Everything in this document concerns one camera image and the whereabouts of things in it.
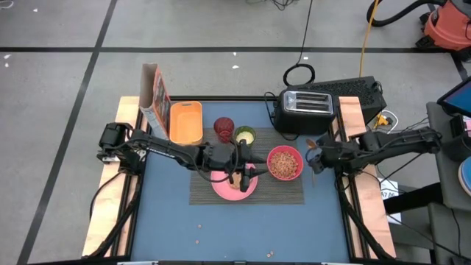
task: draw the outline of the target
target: computer screen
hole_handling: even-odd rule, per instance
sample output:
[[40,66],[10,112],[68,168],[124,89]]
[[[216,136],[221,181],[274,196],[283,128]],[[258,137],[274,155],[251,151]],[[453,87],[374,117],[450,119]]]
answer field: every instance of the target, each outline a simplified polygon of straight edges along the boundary
[[471,116],[471,78],[466,79],[438,101],[446,110]]

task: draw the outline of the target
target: orange container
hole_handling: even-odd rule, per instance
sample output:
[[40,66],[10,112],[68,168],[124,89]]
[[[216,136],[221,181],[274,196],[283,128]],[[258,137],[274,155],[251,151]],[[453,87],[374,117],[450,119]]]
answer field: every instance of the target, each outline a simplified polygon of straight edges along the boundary
[[197,145],[203,140],[203,107],[199,102],[178,102],[170,108],[170,141]]

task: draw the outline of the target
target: pink bowl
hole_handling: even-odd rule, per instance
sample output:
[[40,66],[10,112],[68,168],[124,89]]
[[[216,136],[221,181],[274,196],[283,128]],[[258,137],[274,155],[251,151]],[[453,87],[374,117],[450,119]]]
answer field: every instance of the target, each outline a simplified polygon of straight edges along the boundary
[[[245,165],[247,169],[255,168],[254,164],[248,163]],[[211,172],[212,180],[222,180],[227,177],[227,174],[224,172]],[[249,189],[246,192],[242,192],[238,189],[232,188],[230,186],[229,180],[226,180],[221,183],[211,183],[214,191],[223,199],[238,201],[241,199],[247,198],[250,194],[253,193],[255,187],[257,187],[258,177],[254,177],[250,180]]]
[[[286,178],[281,178],[281,177],[276,176],[275,174],[273,174],[272,169],[270,169],[270,160],[272,159],[273,155],[278,153],[278,152],[288,152],[288,153],[290,153],[291,155],[294,156],[294,159],[296,159],[297,170],[296,170],[296,174],[294,175],[294,177],[286,179]],[[291,147],[291,146],[276,146],[268,154],[268,158],[266,159],[266,165],[268,166],[268,170],[270,171],[270,174],[272,174],[273,177],[276,177],[277,179],[283,180],[283,181],[294,180],[295,178],[299,177],[301,175],[301,171],[302,171],[302,168],[304,166],[303,162],[302,162],[301,154],[294,147]]]

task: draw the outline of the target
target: pink plate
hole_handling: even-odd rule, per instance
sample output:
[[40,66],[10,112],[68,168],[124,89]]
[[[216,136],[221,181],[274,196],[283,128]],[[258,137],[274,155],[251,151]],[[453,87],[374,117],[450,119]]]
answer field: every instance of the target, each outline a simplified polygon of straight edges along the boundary
[[[248,169],[255,168],[254,164],[248,163],[246,165]],[[227,174],[224,172],[211,172],[211,179],[212,180],[222,180],[223,178],[227,177]],[[221,183],[211,183],[213,186],[214,191],[223,199],[231,200],[231,201],[238,201],[241,199],[247,198],[252,192],[255,190],[257,186],[258,177],[254,177],[250,180],[249,188],[247,192],[242,192],[238,189],[231,188],[229,180],[226,180]]]

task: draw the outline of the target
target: yellow cable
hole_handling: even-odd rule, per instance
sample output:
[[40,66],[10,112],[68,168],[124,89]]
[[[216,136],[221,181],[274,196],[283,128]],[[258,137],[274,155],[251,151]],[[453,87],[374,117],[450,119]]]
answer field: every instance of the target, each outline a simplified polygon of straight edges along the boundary
[[365,54],[366,43],[368,42],[369,31],[371,30],[371,24],[375,18],[376,8],[378,7],[379,0],[375,0],[375,6],[369,19],[368,29],[366,30],[365,39],[363,40],[363,47],[361,47],[361,58],[360,58],[360,77],[363,76],[363,55]]

